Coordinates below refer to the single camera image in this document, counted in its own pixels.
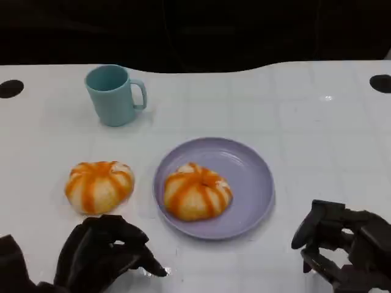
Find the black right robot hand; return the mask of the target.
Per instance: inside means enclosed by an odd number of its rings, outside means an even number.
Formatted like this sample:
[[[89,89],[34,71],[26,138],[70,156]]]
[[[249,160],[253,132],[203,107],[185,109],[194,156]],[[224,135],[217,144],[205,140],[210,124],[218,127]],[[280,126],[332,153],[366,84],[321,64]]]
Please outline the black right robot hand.
[[[313,200],[291,247],[301,251],[303,272],[316,271],[334,292],[390,291],[390,224],[377,214]],[[344,250],[350,264],[339,267],[322,248]]]

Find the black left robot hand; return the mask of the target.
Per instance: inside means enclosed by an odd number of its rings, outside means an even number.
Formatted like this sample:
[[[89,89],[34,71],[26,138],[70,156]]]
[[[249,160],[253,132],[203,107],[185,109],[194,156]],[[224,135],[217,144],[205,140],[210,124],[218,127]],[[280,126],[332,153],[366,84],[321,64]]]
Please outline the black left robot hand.
[[[66,240],[54,285],[69,292],[103,292],[128,270],[165,277],[165,268],[146,246],[147,235],[120,215],[88,217]]]

